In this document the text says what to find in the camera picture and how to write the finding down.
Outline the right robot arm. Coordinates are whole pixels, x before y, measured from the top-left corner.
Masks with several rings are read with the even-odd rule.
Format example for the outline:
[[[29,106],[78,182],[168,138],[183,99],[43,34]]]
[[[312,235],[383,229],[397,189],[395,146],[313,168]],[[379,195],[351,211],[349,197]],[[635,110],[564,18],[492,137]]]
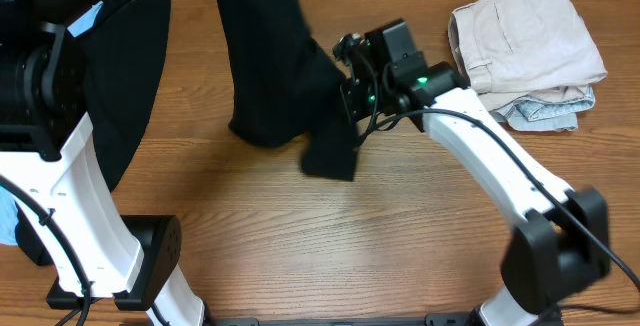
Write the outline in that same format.
[[[511,239],[502,289],[467,313],[432,314],[438,325],[559,325],[566,299],[611,269],[608,206],[594,189],[574,190],[530,156],[481,105],[448,63],[428,65],[420,51],[397,58],[369,42],[333,49],[349,70],[348,116],[368,118],[367,133],[403,118],[453,154],[491,198]]]

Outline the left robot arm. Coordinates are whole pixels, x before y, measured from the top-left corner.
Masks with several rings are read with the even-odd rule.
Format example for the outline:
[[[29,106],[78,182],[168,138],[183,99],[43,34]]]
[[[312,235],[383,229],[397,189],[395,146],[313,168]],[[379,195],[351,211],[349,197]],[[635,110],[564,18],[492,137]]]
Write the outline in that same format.
[[[179,266],[173,215],[121,215],[99,169],[68,25],[98,0],[1,0],[1,184],[50,255],[47,301],[78,323],[112,300],[154,325],[208,325]]]

